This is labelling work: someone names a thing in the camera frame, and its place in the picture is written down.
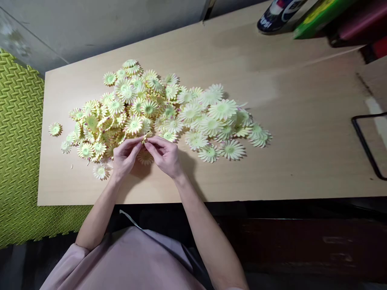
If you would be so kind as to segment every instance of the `forearm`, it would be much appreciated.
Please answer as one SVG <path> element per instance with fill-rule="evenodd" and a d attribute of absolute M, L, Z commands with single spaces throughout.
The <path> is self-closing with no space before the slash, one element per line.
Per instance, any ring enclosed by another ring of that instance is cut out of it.
<path fill-rule="evenodd" d="M 75 241 L 78 246 L 91 251 L 101 243 L 117 200 L 120 185 L 120 179 L 113 174 L 79 230 Z"/>
<path fill-rule="evenodd" d="M 175 180 L 193 238 L 215 289 L 248 289 L 240 261 L 221 228 L 182 174 Z"/>

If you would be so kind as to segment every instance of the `person's left hand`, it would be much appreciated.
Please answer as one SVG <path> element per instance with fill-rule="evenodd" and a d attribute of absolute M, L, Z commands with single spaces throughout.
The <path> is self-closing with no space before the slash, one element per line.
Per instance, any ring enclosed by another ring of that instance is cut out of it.
<path fill-rule="evenodd" d="M 141 149 L 143 137 L 126 139 L 120 146 L 113 150 L 113 174 L 121 180 L 133 168 L 136 156 Z"/>

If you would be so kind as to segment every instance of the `gray wall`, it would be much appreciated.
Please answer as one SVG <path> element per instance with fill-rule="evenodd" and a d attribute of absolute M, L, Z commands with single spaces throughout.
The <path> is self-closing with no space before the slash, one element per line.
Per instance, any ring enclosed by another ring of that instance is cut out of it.
<path fill-rule="evenodd" d="M 210 17 L 255 2 L 260 1 L 217 0 Z M 0 0 L 0 47 L 44 74 L 197 23 L 208 3 L 209 0 Z"/>

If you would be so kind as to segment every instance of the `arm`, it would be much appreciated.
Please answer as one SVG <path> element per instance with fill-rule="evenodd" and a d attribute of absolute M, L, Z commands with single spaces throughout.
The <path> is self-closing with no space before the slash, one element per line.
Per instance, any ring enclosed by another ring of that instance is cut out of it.
<path fill-rule="evenodd" d="M 114 172 L 79 230 L 75 241 L 78 246 L 91 251 L 101 243 L 117 200 L 118 190 L 123 178 L 133 168 L 141 149 L 141 140 L 142 137 L 127 139 L 114 149 Z"/>
<path fill-rule="evenodd" d="M 247 290 L 245 274 L 234 249 L 181 168 L 177 145 L 153 137 L 147 139 L 145 147 L 160 169 L 176 184 L 193 238 L 214 288 L 239 287 Z"/>

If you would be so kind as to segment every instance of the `person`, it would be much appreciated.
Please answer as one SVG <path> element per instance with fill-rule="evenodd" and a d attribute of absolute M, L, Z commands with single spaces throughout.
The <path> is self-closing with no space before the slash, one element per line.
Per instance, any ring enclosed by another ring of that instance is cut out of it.
<path fill-rule="evenodd" d="M 117 193 L 133 168 L 143 140 L 125 140 L 113 151 L 114 171 L 72 244 L 41 289 L 205 289 L 192 275 L 182 245 L 150 230 L 129 227 L 105 235 Z M 247 290 L 241 263 L 182 169 L 177 145 L 160 137 L 144 145 L 180 194 L 199 254 L 216 290 Z"/>

